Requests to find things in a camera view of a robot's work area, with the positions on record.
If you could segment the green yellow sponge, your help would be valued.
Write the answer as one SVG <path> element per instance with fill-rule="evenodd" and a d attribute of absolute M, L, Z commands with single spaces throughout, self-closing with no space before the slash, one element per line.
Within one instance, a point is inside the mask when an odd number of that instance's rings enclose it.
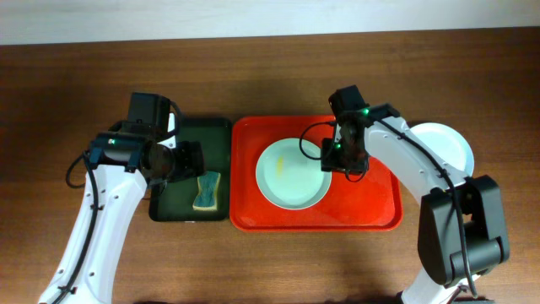
<path fill-rule="evenodd" d="M 218 209 L 218 191 L 221 174 L 207 171 L 197 178 L 198 193 L 192 207 L 198 211 L 215 211 Z"/>

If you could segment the mint green plate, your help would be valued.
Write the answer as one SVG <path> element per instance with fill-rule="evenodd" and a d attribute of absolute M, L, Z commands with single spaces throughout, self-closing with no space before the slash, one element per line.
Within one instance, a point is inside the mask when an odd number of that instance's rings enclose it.
<path fill-rule="evenodd" d="M 315 160 L 321 149 L 299 138 L 267 146 L 256 163 L 256 184 L 263 197 L 280 209 L 302 210 L 318 204 L 332 184 L 332 174 Z"/>

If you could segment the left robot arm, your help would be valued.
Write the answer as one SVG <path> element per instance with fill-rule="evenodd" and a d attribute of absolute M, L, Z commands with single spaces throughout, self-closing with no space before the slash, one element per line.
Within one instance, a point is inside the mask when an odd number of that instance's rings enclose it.
<path fill-rule="evenodd" d="M 157 94 L 134 93 L 127 119 L 99 133 L 78 160 L 84 197 L 41 303 L 110 303 L 128 227 L 148 189 L 201 176 L 200 143 L 179 141 L 181 111 Z"/>

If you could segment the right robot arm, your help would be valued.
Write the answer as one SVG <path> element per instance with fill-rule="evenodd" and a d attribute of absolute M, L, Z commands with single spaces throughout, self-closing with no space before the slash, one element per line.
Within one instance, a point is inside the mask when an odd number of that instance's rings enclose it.
<path fill-rule="evenodd" d="M 377 159 L 420 206 L 418 256 L 422 268 L 399 295 L 401 303 L 450 303 L 510 257 L 500 187 L 472 177 L 422 143 L 391 105 L 331 104 L 339 140 L 324 139 L 325 171 L 364 176 Z"/>

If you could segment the light blue plate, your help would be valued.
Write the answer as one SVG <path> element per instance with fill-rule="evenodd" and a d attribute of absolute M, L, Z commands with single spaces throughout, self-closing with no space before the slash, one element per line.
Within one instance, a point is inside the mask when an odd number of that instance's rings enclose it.
<path fill-rule="evenodd" d="M 473 150 L 455 129 L 441 123 L 424 122 L 412 127 L 411 131 L 446 163 L 469 176 L 473 174 Z"/>

